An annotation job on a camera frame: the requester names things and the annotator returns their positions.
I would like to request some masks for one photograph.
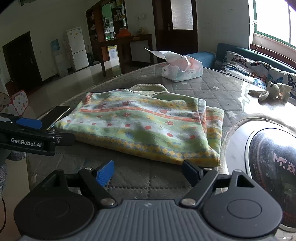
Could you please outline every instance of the white refrigerator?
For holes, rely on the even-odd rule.
[[[81,27],[67,30],[66,41],[73,70],[78,71],[89,66]]]

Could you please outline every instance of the white plastic bag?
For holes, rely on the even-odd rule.
[[[150,51],[155,56],[165,59],[169,65],[163,67],[161,75],[174,82],[190,80],[202,76],[202,62],[188,55],[171,51]]]

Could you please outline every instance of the quilted mattress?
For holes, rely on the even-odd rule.
[[[106,92],[130,88],[136,84],[158,83],[169,92],[206,100],[207,106],[225,111],[222,140],[230,127],[253,113],[280,118],[293,125],[295,106],[279,100],[259,104],[248,95],[248,90],[261,90],[237,77],[212,69],[203,69],[203,76],[174,83],[161,76],[166,63],[152,65],[115,77],[73,97],[63,105],[74,109],[87,92]],[[57,147],[53,157],[27,155],[30,188],[36,186],[55,169],[76,173],[84,167],[96,168],[106,160],[114,160],[115,174],[106,189],[118,201],[121,199],[175,199],[181,198],[191,186],[183,177],[181,166],[152,161],[117,151],[76,142],[73,146]]]

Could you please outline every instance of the window sill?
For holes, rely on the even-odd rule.
[[[291,60],[279,53],[276,53],[272,50],[269,50],[267,48],[263,48],[263,47],[260,47],[258,45],[255,45],[255,44],[250,44],[250,49],[251,50],[255,50],[256,52],[259,52],[259,53],[262,53],[262,54],[265,54],[267,56],[270,56],[286,65],[288,65],[289,67],[291,67],[292,69],[296,69],[296,62],[294,60]]]
[[[296,49],[279,42],[275,39],[266,37],[261,34],[254,33],[253,36],[253,44],[255,45],[261,45],[263,48],[271,50],[275,53],[278,53],[287,59],[292,60],[293,62],[296,62]]]

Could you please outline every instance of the blue gripper pad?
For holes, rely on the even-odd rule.
[[[40,129],[42,127],[42,122],[41,120],[35,120],[35,119],[28,119],[28,118],[19,118],[16,123],[18,125],[22,126],[28,126],[34,129]]]
[[[100,168],[96,174],[96,181],[104,187],[114,174],[114,161],[111,160]]]

